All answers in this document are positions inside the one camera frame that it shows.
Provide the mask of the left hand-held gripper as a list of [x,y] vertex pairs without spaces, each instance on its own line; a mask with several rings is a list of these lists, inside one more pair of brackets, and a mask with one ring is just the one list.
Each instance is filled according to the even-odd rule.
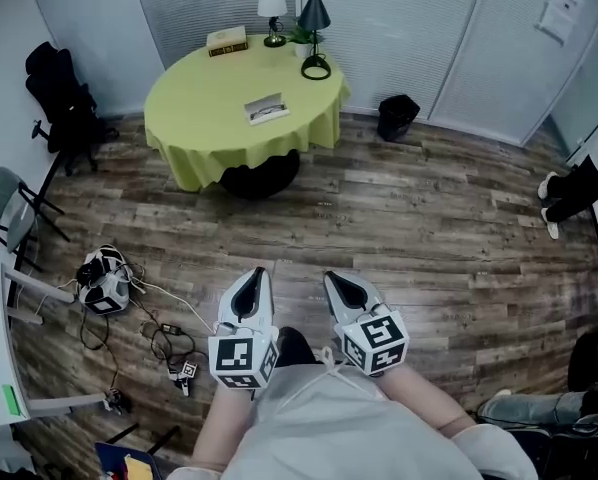
[[280,355],[267,270],[256,267],[238,278],[222,295],[219,309],[215,334],[208,338],[211,375],[229,389],[265,389]]

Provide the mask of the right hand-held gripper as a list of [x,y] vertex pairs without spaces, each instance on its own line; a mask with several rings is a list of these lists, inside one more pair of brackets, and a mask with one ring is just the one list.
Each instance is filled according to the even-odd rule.
[[400,313],[381,303],[379,291],[360,276],[339,271],[327,271],[323,283],[336,321],[349,321],[351,311],[373,307],[334,326],[344,356],[367,376],[402,364],[410,338]]

